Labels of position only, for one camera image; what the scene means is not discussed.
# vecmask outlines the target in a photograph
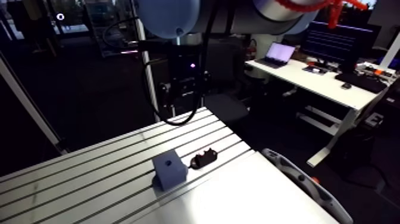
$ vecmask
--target small black part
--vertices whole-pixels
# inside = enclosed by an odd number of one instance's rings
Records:
[[[343,89],[350,89],[351,88],[351,84],[346,82],[345,84],[342,85],[342,88]]]
[[[203,168],[213,161],[216,161],[217,157],[218,153],[210,148],[208,151],[204,151],[204,155],[198,154],[193,159],[191,159],[190,168],[193,168],[195,170]]]
[[[304,175],[300,175],[298,176],[299,181],[304,181],[305,180],[305,176]]]

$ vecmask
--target monitor screen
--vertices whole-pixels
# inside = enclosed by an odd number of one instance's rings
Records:
[[[331,62],[354,63],[371,48],[377,34],[372,28],[338,25],[330,29],[327,23],[313,21],[305,32],[301,51]]]
[[[294,46],[287,46],[273,42],[265,56],[279,61],[288,62],[294,51]]]

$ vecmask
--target desk leg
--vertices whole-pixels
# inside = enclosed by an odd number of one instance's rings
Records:
[[[355,121],[355,125],[357,126],[361,121],[366,119],[369,115],[371,115],[372,110],[375,108],[376,104],[386,95],[388,92],[389,87],[384,89],[381,93],[379,93],[378,96],[375,97],[374,100],[372,100],[371,103],[367,106],[367,108],[363,111],[362,115],[357,118],[357,121]]]
[[[355,120],[357,119],[358,115],[360,114],[359,111],[355,111],[353,109],[350,109],[349,112],[347,112],[345,118],[343,119],[342,123],[339,126],[339,129],[337,130],[336,134],[334,137],[330,140],[327,146],[325,146],[322,150],[317,152],[315,155],[313,155],[308,161],[307,164],[310,165],[311,167],[315,167],[318,165],[325,157],[327,157],[330,153],[330,150],[332,147],[335,145],[335,143],[338,141],[339,137],[345,133],[348,129],[350,129]]]

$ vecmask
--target cable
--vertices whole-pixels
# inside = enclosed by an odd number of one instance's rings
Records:
[[[130,48],[130,47],[122,47],[122,46],[117,46],[117,45],[110,44],[110,43],[107,41],[107,39],[105,38],[105,35],[106,35],[106,34],[111,30],[111,28],[113,28],[114,26],[116,26],[116,25],[118,25],[118,24],[120,24],[120,23],[125,23],[125,22],[131,21],[131,20],[135,20],[135,19],[138,19],[138,17],[127,18],[127,19],[120,20],[120,21],[117,21],[117,22],[115,22],[115,23],[109,25],[109,26],[103,31],[103,34],[102,34],[102,36],[101,36],[101,39],[103,40],[103,42],[104,42],[107,46],[110,46],[110,47],[112,47],[112,48],[118,48],[118,49],[128,49],[128,48]]]
[[[211,29],[213,28],[214,20],[215,20],[215,18],[217,16],[217,12],[218,12],[218,9],[219,9],[219,6],[220,6],[220,2],[221,2],[220,0],[216,0],[214,5],[212,6],[212,11],[211,11],[211,14],[210,14],[210,18],[208,19],[207,28],[205,29],[205,33],[204,33],[204,37],[203,37],[203,45],[202,45],[202,49],[201,49],[201,59],[200,59],[200,76],[201,77],[203,77],[204,73],[205,73],[205,64],[206,64],[206,61],[207,61],[208,41],[210,39]],[[193,109],[192,109],[192,112],[189,115],[189,117],[187,117],[184,121],[178,122],[178,123],[170,122],[166,118],[161,116],[160,112],[157,111],[157,109],[155,108],[155,106],[151,102],[150,96],[149,96],[149,94],[147,93],[147,91],[145,89],[145,85],[146,85],[145,78],[146,78],[146,68],[147,68],[147,66],[150,66],[151,64],[162,63],[164,61],[165,61],[165,59],[159,58],[159,59],[148,61],[146,64],[143,65],[142,74],[141,74],[141,82],[142,82],[142,89],[144,91],[145,99],[148,102],[148,104],[151,106],[153,112],[160,118],[160,120],[162,120],[166,124],[173,125],[173,126],[185,125],[196,114],[197,108],[198,108],[198,105],[200,104],[201,97],[202,97],[203,93],[201,91],[201,92],[198,92],[197,94],[193,95]]]
[[[373,165],[373,164],[365,164],[365,165],[363,165],[363,166],[364,166],[364,167],[372,167],[372,168],[374,168],[374,170],[377,171],[377,172],[379,173],[379,175],[380,175],[380,177],[383,179],[384,183],[385,183],[388,187],[391,187],[391,185],[390,185],[390,183],[389,183],[389,181],[388,181],[386,175],[383,173],[383,171],[382,171],[379,167],[377,167],[377,166],[375,166],[375,165]],[[370,185],[366,185],[366,184],[363,184],[363,183],[358,183],[358,182],[349,180],[349,179],[347,179],[347,178],[343,178],[343,180],[344,180],[345,182],[347,182],[347,183],[350,183],[350,184],[353,184],[353,185],[356,185],[356,186],[360,186],[360,187],[363,187],[363,188],[377,189],[376,186],[370,186]]]
[[[152,101],[150,99],[150,96],[149,96],[148,92],[145,89],[145,86],[146,86],[146,81],[147,81],[146,80],[146,68],[147,68],[147,66],[150,66],[152,64],[163,63],[165,61],[167,61],[167,60],[163,59],[163,58],[159,58],[159,59],[154,59],[154,60],[148,61],[146,64],[144,64],[143,70],[142,70],[142,74],[141,74],[141,80],[140,80],[142,82],[142,90],[143,90],[143,93],[145,95],[146,102],[150,105],[150,107],[152,108],[153,112],[160,118],[160,120],[164,121],[166,124],[169,124],[169,125],[181,126],[181,125],[184,125],[187,122],[189,122],[193,118],[193,116],[196,114],[197,107],[198,107],[198,102],[199,102],[198,98],[201,97],[201,94],[196,94],[194,96],[194,99],[193,99],[194,108],[192,110],[192,113],[189,115],[189,117],[187,117],[184,121],[175,123],[175,122],[170,122],[166,118],[164,118],[160,114],[160,112],[155,108],[155,106],[153,105],[153,103],[152,103]]]

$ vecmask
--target computer mouse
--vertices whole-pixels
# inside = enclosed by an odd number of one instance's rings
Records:
[[[351,84],[350,83],[345,83],[342,85],[342,89],[350,89],[351,88]]]

